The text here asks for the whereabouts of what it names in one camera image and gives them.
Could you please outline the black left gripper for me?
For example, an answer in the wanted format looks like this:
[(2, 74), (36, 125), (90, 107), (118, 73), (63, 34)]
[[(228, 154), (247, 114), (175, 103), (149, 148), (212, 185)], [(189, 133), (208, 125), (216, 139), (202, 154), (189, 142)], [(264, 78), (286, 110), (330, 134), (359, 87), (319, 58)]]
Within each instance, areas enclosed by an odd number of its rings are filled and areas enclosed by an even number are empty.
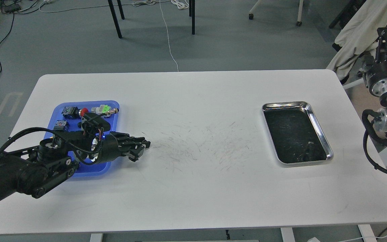
[(95, 155), (97, 164), (114, 161), (118, 157), (127, 157), (136, 162), (151, 145), (145, 137), (134, 137), (128, 133), (110, 132), (103, 140), (101, 150)]

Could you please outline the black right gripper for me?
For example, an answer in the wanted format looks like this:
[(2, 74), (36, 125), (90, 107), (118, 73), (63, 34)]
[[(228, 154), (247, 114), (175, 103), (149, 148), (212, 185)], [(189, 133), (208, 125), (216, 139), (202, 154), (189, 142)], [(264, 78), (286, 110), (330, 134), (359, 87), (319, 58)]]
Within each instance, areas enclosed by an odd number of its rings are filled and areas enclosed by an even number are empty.
[(385, 97), (387, 95), (387, 28), (378, 28), (377, 33), (378, 45), (364, 80), (371, 95)]

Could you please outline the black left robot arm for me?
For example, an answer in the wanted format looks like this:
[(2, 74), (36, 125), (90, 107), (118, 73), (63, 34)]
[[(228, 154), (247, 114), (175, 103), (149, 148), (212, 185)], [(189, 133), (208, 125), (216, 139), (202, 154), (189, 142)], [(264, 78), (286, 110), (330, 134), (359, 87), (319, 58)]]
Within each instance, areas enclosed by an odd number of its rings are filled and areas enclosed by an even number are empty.
[[(52, 130), (31, 127), (9, 137), (0, 147), (0, 201), (14, 193), (38, 199), (71, 178), (81, 164), (107, 163), (118, 157), (137, 161), (151, 143), (144, 137), (111, 131), (104, 117), (118, 111), (114, 108), (96, 114), (84, 108), (77, 112), (78, 131), (69, 131), (64, 125)], [(6, 152), (18, 139), (40, 131), (53, 136), (34, 147)]]

